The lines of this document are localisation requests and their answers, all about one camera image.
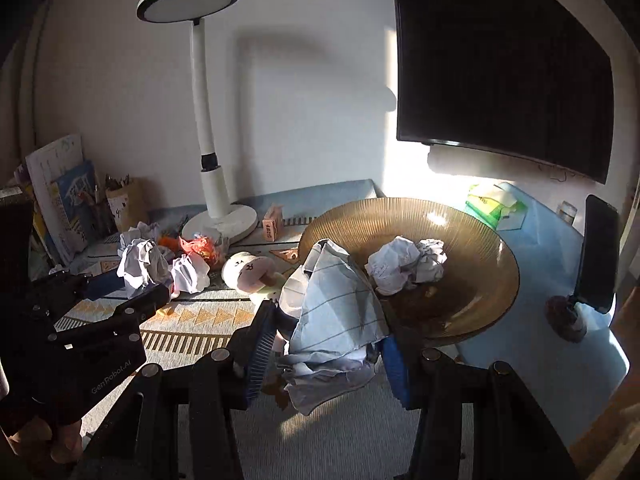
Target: lamp stem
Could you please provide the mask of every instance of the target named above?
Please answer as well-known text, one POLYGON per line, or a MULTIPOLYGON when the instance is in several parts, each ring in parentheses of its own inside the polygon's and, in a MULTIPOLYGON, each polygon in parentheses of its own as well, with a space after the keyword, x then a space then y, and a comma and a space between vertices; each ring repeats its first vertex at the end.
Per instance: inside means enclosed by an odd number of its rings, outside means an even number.
POLYGON ((213 143, 204 39, 204 20, 194 20, 191 25, 191 87, 200 144, 200 177, 209 216, 222 218, 230 211, 229 197, 213 143))

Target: round white lamp base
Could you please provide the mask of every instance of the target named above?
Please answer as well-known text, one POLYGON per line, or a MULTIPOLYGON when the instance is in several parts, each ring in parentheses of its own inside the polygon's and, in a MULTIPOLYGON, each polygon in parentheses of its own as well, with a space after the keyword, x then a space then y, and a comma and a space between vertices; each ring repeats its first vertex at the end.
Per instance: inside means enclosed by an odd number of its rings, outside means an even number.
POLYGON ((207 211, 194 216, 182 228, 182 238, 193 240, 196 233, 207 235, 208 228, 217 229, 223 236, 229 238, 229 243, 235 243, 248 236, 258 222, 258 215, 247 205, 232 204, 229 214, 220 218, 211 218, 207 211))

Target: plush toy face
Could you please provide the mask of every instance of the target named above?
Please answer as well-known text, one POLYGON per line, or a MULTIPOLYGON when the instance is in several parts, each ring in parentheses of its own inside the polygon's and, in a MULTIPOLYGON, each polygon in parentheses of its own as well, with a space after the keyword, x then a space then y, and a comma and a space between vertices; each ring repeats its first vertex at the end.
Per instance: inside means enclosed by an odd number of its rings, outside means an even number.
POLYGON ((233 254, 222 267, 222 279, 231 288, 253 294, 264 287, 260 278, 273 274, 275 263, 266 256, 242 252, 233 254))

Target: metal bolt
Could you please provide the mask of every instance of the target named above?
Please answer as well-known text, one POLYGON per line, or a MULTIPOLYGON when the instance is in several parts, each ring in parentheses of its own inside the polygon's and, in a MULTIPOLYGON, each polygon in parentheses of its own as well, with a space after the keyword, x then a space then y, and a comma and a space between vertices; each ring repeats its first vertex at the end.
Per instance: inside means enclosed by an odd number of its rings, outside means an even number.
POLYGON ((511 367, 504 361, 496 361, 494 363, 494 370, 498 375, 509 375, 511 367))
POLYGON ((427 361, 437 361, 441 355, 440 350, 437 348, 425 348, 422 350, 422 357, 427 361))
POLYGON ((224 361, 230 355, 231 354, 229 353, 229 350, 227 350, 226 348, 216 348, 213 352, 211 352, 211 358, 214 361, 224 361))
POLYGON ((153 377, 158 373, 160 367, 156 363, 149 363, 145 367, 142 368, 141 373, 144 377, 153 377))

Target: white desk lamp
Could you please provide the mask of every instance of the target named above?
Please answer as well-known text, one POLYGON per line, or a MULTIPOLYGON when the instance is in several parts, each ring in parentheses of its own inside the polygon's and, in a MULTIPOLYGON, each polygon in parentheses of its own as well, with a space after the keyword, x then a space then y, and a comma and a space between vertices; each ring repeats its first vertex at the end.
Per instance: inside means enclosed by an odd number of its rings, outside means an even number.
POLYGON ((207 65, 205 60, 205 16, 226 9, 238 0, 140 0, 138 17, 144 22, 191 22, 191 81, 193 105, 196 115, 198 142, 200 143, 200 177, 207 210, 190 219, 182 229, 182 236, 192 239, 194 234, 207 234, 215 228, 233 243, 254 230, 257 216, 245 205, 230 205, 225 177, 218 165, 213 143, 209 92, 207 91, 207 65))

